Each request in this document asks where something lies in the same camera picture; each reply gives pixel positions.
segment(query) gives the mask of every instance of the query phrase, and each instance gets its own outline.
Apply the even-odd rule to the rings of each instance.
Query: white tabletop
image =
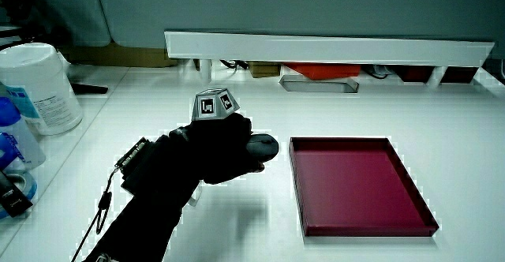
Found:
[[[278,77],[244,71],[216,69],[214,81],[202,84],[191,69],[79,69],[111,90],[79,97],[83,122],[40,139],[50,160],[31,172],[42,192],[27,219],[1,222],[0,261],[69,261],[119,157],[141,137],[189,124],[194,95],[216,86],[228,87],[253,130],[270,133],[280,151],[262,173],[204,185],[198,205],[184,208],[165,261],[505,259],[505,104],[488,92],[469,84],[401,86],[394,76],[360,76],[357,94],[286,92]],[[433,238],[304,238],[292,136],[390,137],[440,229]],[[131,198],[120,177],[107,225]],[[153,219],[163,223],[163,211]],[[99,237],[90,233],[83,256]]]

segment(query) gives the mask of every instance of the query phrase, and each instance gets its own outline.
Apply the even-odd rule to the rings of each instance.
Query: tape roll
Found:
[[[14,184],[21,182],[23,186],[20,191],[25,195],[30,201],[32,201],[35,193],[37,192],[37,182],[31,174],[23,170],[9,170],[4,172],[7,178],[10,179]],[[8,217],[7,211],[0,205],[0,219]]]

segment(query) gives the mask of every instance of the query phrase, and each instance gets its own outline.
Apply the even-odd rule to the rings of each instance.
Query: tray rim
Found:
[[[388,234],[381,234],[381,235],[367,235],[367,234],[360,234],[360,235],[352,235],[352,234],[335,234],[338,232],[346,232],[348,230],[359,230],[361,232],[366,232],[369,231],[372,233],[374,230],[378,229],[383,229],[385,228],[384,226],[345,226],[345,227],[336,227],[334,225],[328,226],[328,225],[313,225],[309,226],[307,225],[307,217],[305,214],[305,210],[302,206],[304,206],[304,199],[303,199],[303,194],[299,192],[298,190],[298,176],[297,176],[297,168],[296,168],[296,159],[294,156],[294,142],[297,140],[304,140],[304,141],[323,141],[323,142],[336,142],[336,141],[372,141],[379,143],[383,141],[386,144],[385,151],[388,154],[388,157],[390,158],[391,164],[393,165],[397,175],[398,179],[401,181],[404,189],[407,191],[409,194],[410,199],[413,201],[413,204],[417,210],[417,214],[421,217],[421,220],[425,224],[425,226],[388,226],[387,228],[389,230],[419,230],[421,232],[426,232],[428,235],[388,235]],[[361,236],[361,237],[431,237],[432,235],[435,234],[435,232],[440,228],[440,225],[436,221],[433,212],[430,210],[429,206],[426,204],[425,199],[419,192],[419,189],[417,188],[416,184],[413,182],[413,179],[410,177],[409,172],[407,171],[405,164],[402,159],[398,156],[398,153],[396,152],[396,149],[393,147],[391,143],[391,137],[386,137],[386,136],[291,136],[290,137],[290,142],[289,142],[289,156],[290,156],[290,161],[291,161],[291,170],[293,173],[294,177],[294,188],[296,192],[296,197],[297,197],[297,205],[298,205],[298,211],[301,219],[301,227],[304,233],[304,236],[312,236],[310,233],[314,233],[317,231],[321,231],[324,229],[328,229],[328,234],[318,234],[314,236]],[[401,168],[403,171],[403,174],[398,173],[398,168]],[[408,188],[406,186],[406,182],[410,183],[410,187]]]

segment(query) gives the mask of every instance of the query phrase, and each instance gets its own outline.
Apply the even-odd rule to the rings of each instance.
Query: white cylinder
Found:
[[[82,109],[54,47],[27,43],[0,51],[0,81],[23,119],[42,135],[80,123]]]
[[[0,132],[2,133],[0,137],[4,137],[12,144],[27,170],[41,165],[46,160],[46,155],[23,119],[9,127],[0,127]]]
[[[32,131],[6,97],[0,97],[0,154],[0,169],[13,167],[16,159],[26,169],[37,167],[46,160]]]

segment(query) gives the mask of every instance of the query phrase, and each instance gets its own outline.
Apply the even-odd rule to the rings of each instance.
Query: maroon tray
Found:
[[[431,237],[439,226],[386,138],[292,137],[305,236]]]

